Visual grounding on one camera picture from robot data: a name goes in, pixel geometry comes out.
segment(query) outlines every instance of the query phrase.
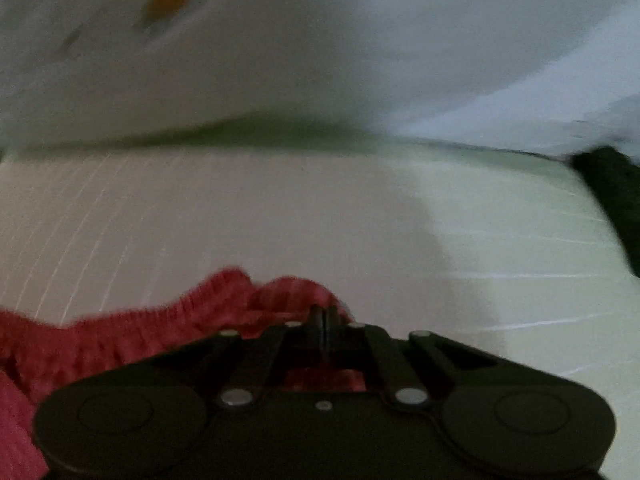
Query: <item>red fabric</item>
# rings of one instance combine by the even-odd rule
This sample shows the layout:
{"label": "red fabric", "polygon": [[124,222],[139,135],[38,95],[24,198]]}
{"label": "red fabric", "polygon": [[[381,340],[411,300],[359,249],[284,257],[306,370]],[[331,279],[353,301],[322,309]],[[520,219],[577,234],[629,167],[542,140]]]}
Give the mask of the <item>red fabric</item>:
{"label": "red fabric", "polygon": [[[225,269],[164,308],[92,317],[66,328],[0,310],[0,480],[46,473],[31,443],[31,419],[36,404],[56,388],[224,328],[256,337],[271,324],[304,321],[314,304],[339,303],[309,280],[285,277],[259,286],[241,269]],[[347,371],[296,370],[288,382],[296,390],[364,389]]]}

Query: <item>black object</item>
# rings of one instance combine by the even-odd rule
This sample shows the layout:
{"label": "black object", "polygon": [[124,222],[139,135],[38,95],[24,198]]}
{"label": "black object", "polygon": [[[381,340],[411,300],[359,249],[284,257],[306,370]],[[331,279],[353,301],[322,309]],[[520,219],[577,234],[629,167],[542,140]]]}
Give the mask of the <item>black object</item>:
{"label": "black object", "polygon": [[[288,370],[360,370],[363,393],[288,392]],[[596,480],[614,415],[592,390],[428,332],[314,308],[73,383],[34,418],[47,479]]]}
{"label": "black object", "polygon": [[640,167],[610,146],[576,155],[571,164],[600,202],[640,276]]}

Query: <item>small screw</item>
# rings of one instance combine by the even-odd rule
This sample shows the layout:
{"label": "small screw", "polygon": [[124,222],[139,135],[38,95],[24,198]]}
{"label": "small screw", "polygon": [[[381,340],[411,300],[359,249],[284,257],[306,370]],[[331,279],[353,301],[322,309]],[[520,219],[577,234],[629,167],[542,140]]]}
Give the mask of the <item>small screw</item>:
{"label": "small screw", "polygon": [[316,402],[316,410],[320,410],[321,412],[328,412],[333,407],[334,405],[328,400],[318,400],[318,402]]}
{"label": "small screw", "polygon": [[396,391],[396,400],[402,404],[417,406],[427,401],[429,396],[427,392],[419,388],[402,388]]}
{"label": "small screw", "polygon": [[233,390],[226,390],[220,395],[220,400],[227,406],[245,406],[250,404],[254,400],[251,392],[243,390],[242,388],[234,388]]}

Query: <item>red garment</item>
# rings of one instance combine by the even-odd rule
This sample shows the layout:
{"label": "red garment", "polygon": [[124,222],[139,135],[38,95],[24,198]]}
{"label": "red garment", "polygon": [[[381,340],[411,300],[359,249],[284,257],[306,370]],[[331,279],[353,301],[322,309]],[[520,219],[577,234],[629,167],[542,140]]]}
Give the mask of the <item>red garment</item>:
{"label": "red garment", "polygon": [[[256,337],[271,324],[304,321],[315,304],[338,301],[309,280],[284,277],[259,286],[242,270],[225,269],[164,308],[83,319],[66,328],[0,311],[0,480],[37,480],[46,473],[31,443],[31,419],[36,403],[56,388],[224,328]],[[364,388],[349,372],[308,370],[292,377],[295,389]]]}

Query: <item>dark green fabric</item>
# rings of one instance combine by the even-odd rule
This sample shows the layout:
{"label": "dark green fabric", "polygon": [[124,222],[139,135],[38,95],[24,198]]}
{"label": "dark green fabric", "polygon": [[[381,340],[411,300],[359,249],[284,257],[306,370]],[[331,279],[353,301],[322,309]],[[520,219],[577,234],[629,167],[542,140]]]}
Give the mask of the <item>dark green fabric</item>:
{"label": "dark green fabric", "polygon": [[574,156],[572,166],[609,216],[640,276],[640,167],[610,146]]}

